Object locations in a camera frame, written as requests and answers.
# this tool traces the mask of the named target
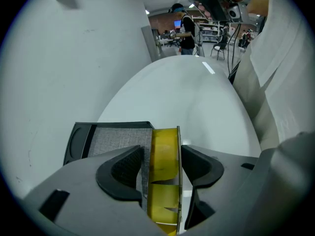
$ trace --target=blue screen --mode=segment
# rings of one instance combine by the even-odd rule
[[[175,27],[180,27],[181,26],[181,20],[174,21],[174,26]]]

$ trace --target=floor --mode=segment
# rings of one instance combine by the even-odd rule
[[[228,66],[227,66],[227,47],[225,48],[224,50],[224,56],[225,56],[225,59],[223,59],[223,53],[220,53],[219,54],[219,58],[217,60],[217,51],[216,50],[213,50],[212,51],[212,56],[210,55],[211,54],[211,50],[213,48],[213,46],[215,45],[215,43],[211,43],[211,42],[204,42],[202,44],[202,47],[203,47],[203,51],[205,53],[205,57],[206,58],[209,58],[209,64],[212,66],[212,67],[217,67],[217,68],[220,68],[224,71],[224,73],[226,74],[226,76],[228,77],[229,75],[229,72],[228,72]],[[175,46],[162,46],[162,51],[163,51],[163,54],[166,56],[166,57],[169,57],[169,56],[174,56],[174,55],[180,55],[181,53],[179,52],[179,48],[178,47],[175,47]],[[229,66],[230,66],[230,70],[231,70],[231,67],[232,67],[232,54],[233,54],[233,45],[229,45]],[[242,54],[239,47],[238,46],[235,46],[235,50],[234,50],[234,66],[241,60],[241,57],[242,57]]]

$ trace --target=jeans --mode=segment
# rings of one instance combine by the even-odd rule
[[[184,49],[182,48],[182,55],[192,55],[193,49]]]

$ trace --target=white cloth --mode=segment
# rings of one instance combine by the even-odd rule
[[[265,94],[279,141],[315,130],[313,33],[290,0],[269,0],[263,32],[252,43],[251,61]]]

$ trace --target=white wall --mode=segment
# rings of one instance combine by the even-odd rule
[[[0,56],[1,164],[25,196],[63,164],[76,121],[97,121],[151,62],[142,0],[29,0]]]

